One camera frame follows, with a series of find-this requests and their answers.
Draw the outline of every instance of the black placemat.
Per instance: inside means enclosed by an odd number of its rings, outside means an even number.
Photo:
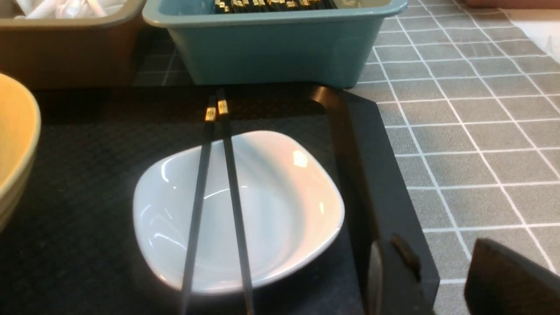
[[[186,110],[177,104],[182,100],[167,99],[157,108],[149,100],[135,101],[99,96],[75,106],[43,107],[28,188],[0,234],[2,314],[175,313],[175,292],[155,279],[137,247],[132,197],[150,165],[199,145],[204,103],[191,100],[200,104]],[[96,102],[101,109],[85,108]],[[309,150],[338,184],[320,104],[244,99],[230,106],[235,133],[284,133]],[[314,262],[255,296],[261,314],[363,313],[346,226]],[[230,314],[236,303],[217,298],[212,308],[202,308],[209,304],[203,299],[195,307],[200,314],[225,309]]]

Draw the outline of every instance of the brown plastic bin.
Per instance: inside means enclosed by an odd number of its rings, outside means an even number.
[[[145,1],[102,18],[14,20],[17,5],[0,0],[0,72],[31,89],[129,85]]]

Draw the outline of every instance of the yellow bowl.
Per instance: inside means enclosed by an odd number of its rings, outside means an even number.
[[[41,114],[31,92],[0,74],[0,231],[24,192],[41,132]]]

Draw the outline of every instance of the black tray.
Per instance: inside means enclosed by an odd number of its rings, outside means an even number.
[[[0,234],[2,314],[176,313],[178,293],[154,277],[136,244],[132,196],[150,165],[200,145],[214,91],[35,94],[43,117],[35,167]],[[419,255],[433,305],[439,276],[375,103],[313,85],[234,86],[226,95],[234,134],[268,129],[294,138],[346,205],[343,229],[320,257],[255,291],[257,314],[364,314],[371,243],[395,232]],[[236,295],[201,297],[194,310],[233,314],[240,303]]]

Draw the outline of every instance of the chopstick bundle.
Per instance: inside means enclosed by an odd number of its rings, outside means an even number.
[[[336,9],[334,0],[215,0],[214,13],[258,13]]]
[[[206,108],[206,115],[204,117],[203,142],[200,150],[197,185],[194,192],[193,214],[190,221],[189,243],[186,248],[185,269],[183,272],[181,315],[187,314],[192,293],[194,262],[197,256],[198,234],[200,232],[200,221],[202,219],[202,207],[204,204],[206,180],[208,178],[208,166],[210,164],[211,142],[214,134],[215,121],[216,97],[212,96],[208,99],[208,107]]]
[[[239,263],[241,265],[241,280],[247,314],[253,315],[253,282],[251,280],[251,269],[249,266],[249,252],[247,250],[247,239],[243,224],[243,213],[241,211],[241,196],[239,182],[237,181],[237,169],[235,167],[234,146],[231,142],[230,114],[223,89],[218,89],[218,113],[222,123],[223,148],[226,154],[227,177],[230,182],[231,203],[234,210],[235,235],[237,238],[237,250],[239,251]]]

